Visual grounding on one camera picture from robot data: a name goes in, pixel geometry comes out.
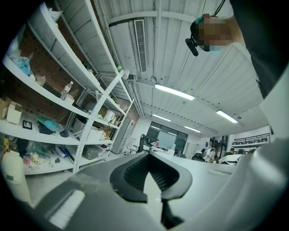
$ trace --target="plastic bottle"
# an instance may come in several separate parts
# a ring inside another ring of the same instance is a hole
[[[64,88],[64,89],[62,90],[62,92],[61,92],[60,99],[65,100],[68,92],[69,92],[70,89],[72,88],[72,84],[73,84],[73,82],[71,81],[69,84],[67,84],[67,85],[65,86],[65,88]]]

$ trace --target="ceiling light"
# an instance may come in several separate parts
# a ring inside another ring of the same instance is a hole
[[[165,86],[159,85],[159,84],[155,84],[154,88],[158,89],[158,90],[161,90],[161,91],[164,91],[164,92],[168,92],[168,93],[177,95],[177,96],[180,96],[180,97],[183,97],[183,98],[191,100],[191,101],[195,98],[195,97],[193,97],[191,95],[188,95],[188,94],[186,94],[184,92],[180,92],[180,91],[177,91],[175,89],[168,88],[168,87],[165,87]]]
[[[154,126],[151,126],[152,128],[155,128],[155,129],[157,129],[157,130],[159,130],[159,128],[157,128],[157,127],[154,127]]]
[[[153,114],[153,116],[154,116],[154,117],[157,117],[157,118],[159,118],[159,119],[165,120],[165,121],[167,121],[167,122],[171,122],[171,120],[166,119],[166,118],[163,118],[163,117],[161,117],[161,116],[158,116],[158,115],[155,115],[155,114]]]
[[[200,132],[200,131],[198,131],[198,130],[196,130],[196,129],[193,129],[193,128],[190,128],[190,127],[187,127],[187,126],[185,126],[185,128],[187,128],[187,129],[189,129],[189,130],[192,130],[192,131],[195,131],[195,132]]]
[[[229,121],[233,122],[234,124],[236,124],[238,122],[235,119],[233,119],[232,117],[230,117],[229,115],[227,115],[226,113],[222,112],[221,110],[217,111],[217,114],[228,119]]]

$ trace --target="desk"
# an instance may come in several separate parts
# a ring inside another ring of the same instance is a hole
[[[162,152],[162,153],[165,153],[165,154],[168,154],[168,155],[172,155],[172,156],[175,153],[175,151],[172,150],[172,149],[169,149],[169,150],[165,151],[165,150],[162,150],[161,148],[157,148],[157,147],[154,147],[154,146],[150,147],[149,150],[153,151],[153,152]]]

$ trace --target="blue plastic bag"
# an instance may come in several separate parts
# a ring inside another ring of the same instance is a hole
[[[33,57],[33,53],[29,57],[19,57],[12,59],[12,61],[16,64],[16,66],[22,70],[26,75],[30,76],[33,72],[30,69],[29,62]]]

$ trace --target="vent slot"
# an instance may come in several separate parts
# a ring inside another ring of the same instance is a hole
[[[145,23],[143,19],[135,20],[135,36],[139,53],[141,72],[146,71]]]

